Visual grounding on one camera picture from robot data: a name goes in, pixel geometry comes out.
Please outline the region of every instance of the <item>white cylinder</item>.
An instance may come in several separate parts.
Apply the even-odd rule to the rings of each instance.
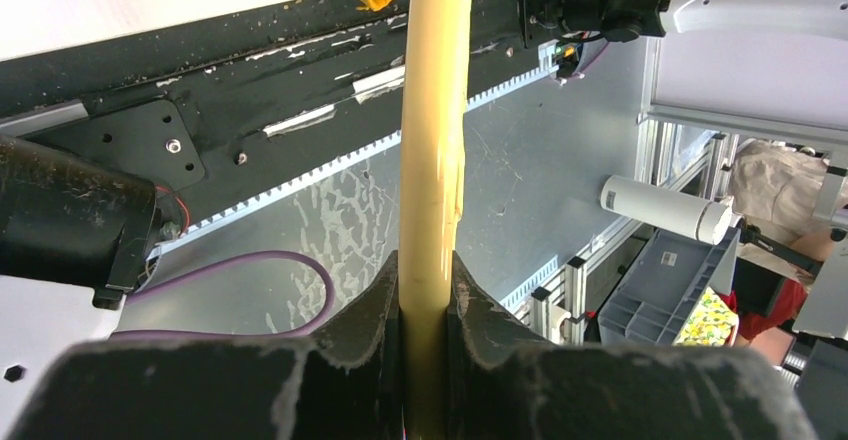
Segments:
[[[733,213],[727,205],[615,175],[604,184],[601,207],[712,245],[724,238]]]

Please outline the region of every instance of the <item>scratched surface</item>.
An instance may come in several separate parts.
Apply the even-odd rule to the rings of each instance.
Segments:
[[[540,82],[466,116],[457,249],[494,298],[617,218],[596,199],[608,175],[635,171],[643,53],[642,42],[610,47],[584,80]],[[296,250],[327,266],[338,309],[397,247],[399,163],[393,148],[192,242],[162,261],[154,281],[241,253]],[[133,305],[120,328],[283,331],[319,310],[322,290],[304,267],[248,265]]]

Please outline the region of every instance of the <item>white wall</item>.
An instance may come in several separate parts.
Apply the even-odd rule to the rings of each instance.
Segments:
[[[848,41],[669,34],[661,41],[654,98],[665,105],[848,130]]]

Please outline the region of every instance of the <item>black metal plate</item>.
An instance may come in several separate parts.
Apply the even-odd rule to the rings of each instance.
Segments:
[[[472,2],[469,96],[538,65],[536,51],[521,48],[517,2]],[[81,99],[93,115],[166,98],[179,110],[205,168],[202,181],[173,188],[192,217],[206,218],[400,128],[398,89],[361,106],[346,102],[334,119],[290,135],[269,140],[261,131],[350,97],[352,81],[390,68],[404,54],[406,20],[389,17],[406,13],[408,0],[367,15],[355,3],[298,0],[237,19],[226,15],[4,62],[0,116],[69,98]],[[254,31],[260,23],[263,28]],[[298,47],[297,56],[279,50],[297,39],[352,28],[346,36]],[[354,36],[359,40],[351,41]],[[251,56],[270,47],[277,54]],[[164,82],[175,76],[179,81]],[[236,165],[240,152],[249,160]]]
[[[180,142],[179,153],[165,144]],[[180,190],[206,174],[177,107],[156,100],[39,134],[29,140]]]

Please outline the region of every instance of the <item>red wire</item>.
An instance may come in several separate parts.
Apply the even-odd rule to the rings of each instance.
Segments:
[[[177,204],[183,210],[183,213],[185,213],[185,225],[183,226],[183,231],[180,233],[185,233],[186,230],[188,230],[188,227],[191,225],[191,215],[188,213],[188,207],[186,206],[186,204],[183,203],[182,199],[178,197],[176,193],[163,186],[156,185],[156,190],[163,192],[166,195],[174,197],[174,200],[176,200]]]

